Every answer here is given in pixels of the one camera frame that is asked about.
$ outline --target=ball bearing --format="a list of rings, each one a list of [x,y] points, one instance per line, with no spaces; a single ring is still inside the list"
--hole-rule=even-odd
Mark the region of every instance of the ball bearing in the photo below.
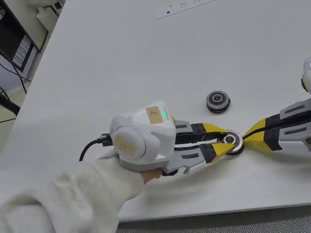
[[[238,132],[234,130],[226,130],[227,135],[224,137],[224,143],[234,144],[234,148],[229,151],[228,155],[238,155],[241,154],[244,150],[243,138]]]
[[[230,103],[229,96],[223,91],[213,91],[206,98],[206,106],[213,113],[223,113]]]

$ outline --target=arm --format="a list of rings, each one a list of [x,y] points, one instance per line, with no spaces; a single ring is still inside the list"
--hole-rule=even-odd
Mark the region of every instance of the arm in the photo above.
[[[126,170],[115,156],[82,164],[75,173],[25,191],[0,207],[0,232],[115,232],[124,202],[159,176],[156,170],[142,174]]]

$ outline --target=human hand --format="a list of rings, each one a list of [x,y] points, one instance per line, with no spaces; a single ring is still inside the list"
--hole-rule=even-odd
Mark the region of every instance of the human hand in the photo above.
[[[146,184],[150,180],[159,179],[162,175],[162,170],[157,168],[157,169],[150,170],[150,171],[142,171],[140,173],[141,173],[142,178],[144,179],[144,184]]]

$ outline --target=power strip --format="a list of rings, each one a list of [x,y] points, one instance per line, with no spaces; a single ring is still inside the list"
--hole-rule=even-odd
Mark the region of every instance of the power strip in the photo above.
[[[197,6],[202,6],[204,4],[208,4],[211,2],[214,2],[217,0],[184,0],[179,4],[174,4],[170,5],[164,9],[162,9],[158,14],[157,14],[157,19],[164,18],[167,16],[171,16],[174,14],[177,14],[182,11],[189,10],[191,8],[197,7]]]

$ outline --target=black cable on floor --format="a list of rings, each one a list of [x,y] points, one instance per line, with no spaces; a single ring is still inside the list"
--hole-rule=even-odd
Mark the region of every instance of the black cable on floor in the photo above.
[[[18,76],[18,74],[16,74],[15,72],[9,70],[8,68],[5,68],[4,65],[2,65],[1,63],[0,63],[0,66],[1,66],[3,69],[5,69],[6,71],[8,71],[8,72],[10,72],[10,73],[15,74],[15,75]],[[31,81],[30,81],[29,79],[26,79],[26,78],[24,78],[23,76],[21,76],[21,78],[22,78],[23,80],[26,80],[26,81],[28,81],[28,82],[31,83]]]
[[[12,118],[12,119],[8,119],[8,120],[3,120],[3,121],[0,121],[0,123],[8,122],[8,121],[15,120],[15,119],[16,118]]]
[[[23,86],[25,94],[27,94],[27,90],[26,90],[25,84],[23,82],[23,79],[22,79],[21,75],[19,74],[18,70],[16,69],[14,63],[11,61],[11,59],[8,57],[8,55],[6,55],[6,53],[2,49],[0,49],[0,55],[3,56],[6,60],[8,60],[8,62],[11,63],[11,66],[13,67],[14,71],[16,72],[17,76],[20,79],[20,82],[21,82],[21,85]]]
[[[10,100],[10,97],[9,95],[5,92],[5,90],[0,86],[0,90],[1,90],[1,94],[3,93],[3,95],[8,99]]]

